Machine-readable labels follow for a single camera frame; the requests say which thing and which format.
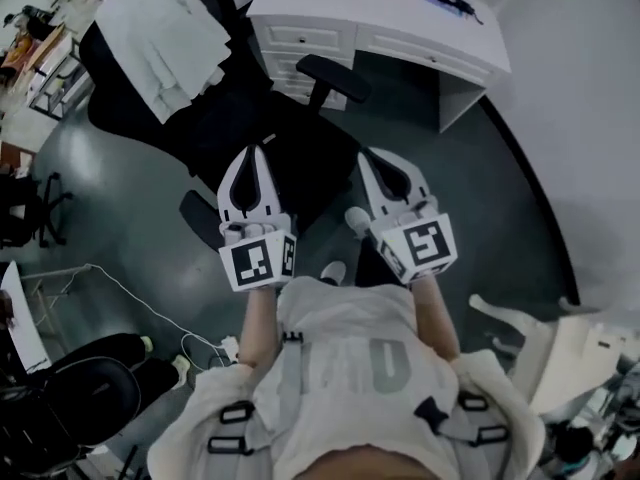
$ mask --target desk drawer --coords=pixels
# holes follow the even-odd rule
[[[296,64],[306,53],[285,53],[285,52],[261,52],[267,71],[271,78],[282,78],[292,82],[308,82],[314,80],[307,75],[303,75],[296,69]],[[331,59],[343,66],[353,68],[353,59]]]
[[[358,50],[379,53],[432,67],[486,87],[492,72],[476,64],[459,59],[424,44],[414,36],[389,30],[376,30],[362,25],[358,27]]]
[[[299,101],[303,105],[309,103],[311,97],[311,91],[313,90],[312,82],[305,81],[292,81],[279,78],[272,78],[273,88],[276,91],[286,94],[290,98]],[[332,108],[335,110],[344,110],[347,106],[347,97],[344,94],[340,94],[336,91],[329,91],[329,96],[323,105],[325,108]]]
[[[353,58],[356,25],[284,16],[253,18],[260,49]]]

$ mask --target desk leg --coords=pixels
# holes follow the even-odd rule
[[[440,133],[482,98],[486,90],[486,87],[440,72]]]

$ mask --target person's arm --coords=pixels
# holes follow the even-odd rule
[[[238,362],[253,368],[271,364],[278,346],[275,289],[268,286],[251,290],[240,335]]]
[[[418,279],[411,285],[411,292],[420,341],[446,361],[457,359],[460,342],[436,278],[429,275]]]

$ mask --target wire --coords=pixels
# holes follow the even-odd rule
[[[124,285],[118,281],[115,277],[113,277],[112,275],[108,274],[107,271],[102,268],[100,265],[94,265],[93,263],[85,263],[83,266],[85,267],[91,267],[91,268],[97,268],[98,270],[100,270],[105,276],[107,276],[107,278],[109,278],[111,281],[113,281],[114,283],[116,283],[121,290],[123,290],[127,295],[129,295],[131,298],[133,298],[134,300],[136,300],[137,302],[139,302],[140,304],[142,304],[145,308],[147,308],[149,311],[151,311],[151,313],[153,313],[155,316],[157,316],[158,318],[161,318],[163,320],[165,320],[166,322],[170,323],[171,325],[173,325],[176,329],[181,330],[184,335],[182,336],[182,339],[180,340],[180,348],[182,349],[182,353],[184,354],[184,356],[189,360],[189,362],[193,365],[194,368],[198,369],[201,372],[206,371],[204,368],[201,368],[200,366],[198,366],[196,363],[193,362],[193,360],[191,359],[191,357],[189,356],[189,354],[187,353],[187,351],[184,348],[184,340],[189,338],[189,337],[193,337],[196,340],[198,340],[201,343],[204,343],[205,345],[211,347],[213,349],[213,351],[216,353],[216,356],[218,358],[218,360],[220,361],[220,364],[222,366],[226,366],[224,364],[224,361],[222,360],[222,356],[220,356],[220,352],[218,351],[219,349],[221,350],[225,350],[224,347],[219,347],[217,345],[214,345],[213,343],[211,343],[209,340],[207,340],[206,338],[203,338],[202,336],[200,336],[199,334],[196,334],[192,331],[190,331],[189,329],[186,329],[184,327],[182,327],[181,325],[177,324],[176,322],[174,322],[171,318],[169,318],[168,316],[165,316],[161,313],[158,313],[155,309],[153,309],[149,304],[147,304],[145,301],[143,301],[140,297],[134,295],[133,293],[131,293],[127,288],[124,287]],[[73,275],[71,276],[71,280],[65,285],[65,287],[62,289],[61,294],[66,293],[66,291],[69,289],[69,287],[71,286],[71,283],[73,283],[76,275],[78,275],[80,272],[74,272]],[[44,320],[46,320],[47,318],[47,314],[45,314],[37,323],[36,326],[40,325],[42,322],[44,322]]]

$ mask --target chair base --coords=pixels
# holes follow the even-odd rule
[[[53,181],[60,180],[60,174],[57,172],[52,173],[47,179],[47,186],[44,192],[44,199],[42,201],[42,215],[40,226],[38,228],[38,243],[40,247],[46,248],[49,247],[49,241],[45,239],[45,230],[49,230],[51,237],[58,245],[66,245],[67,241],[62,238],[59,234],[59,230],[55,228],[53,222],[51,220],[51,212],[65,200],[72,200],[73,194],[71,192],[64,192],[60,195],[60,197],[54,199],[53,201],[49,201],[51,196],[51,183]]]

